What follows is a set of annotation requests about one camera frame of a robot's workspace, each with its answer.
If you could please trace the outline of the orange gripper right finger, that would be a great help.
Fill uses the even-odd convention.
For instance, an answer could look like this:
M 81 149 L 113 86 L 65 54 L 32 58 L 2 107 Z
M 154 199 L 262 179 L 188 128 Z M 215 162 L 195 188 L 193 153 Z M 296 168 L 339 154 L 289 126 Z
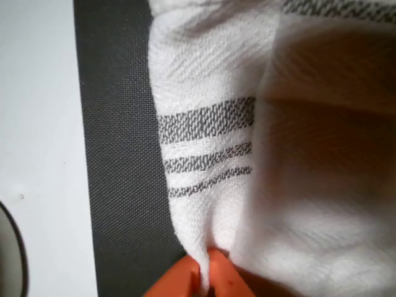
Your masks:
M 217 297 L 253 297 L 254 293 L 244 282 L 233 264 L 217 249 L 209 252 L 209 282 Z

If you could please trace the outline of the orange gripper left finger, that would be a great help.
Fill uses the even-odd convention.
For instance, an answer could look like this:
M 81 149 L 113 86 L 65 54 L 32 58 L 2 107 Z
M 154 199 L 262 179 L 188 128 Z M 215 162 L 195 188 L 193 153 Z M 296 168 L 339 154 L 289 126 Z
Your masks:
M 155 282 L 147 291 L 147 297 L 189 297 L 199 291 L 199 264 L 191 256 L 184 256 Z

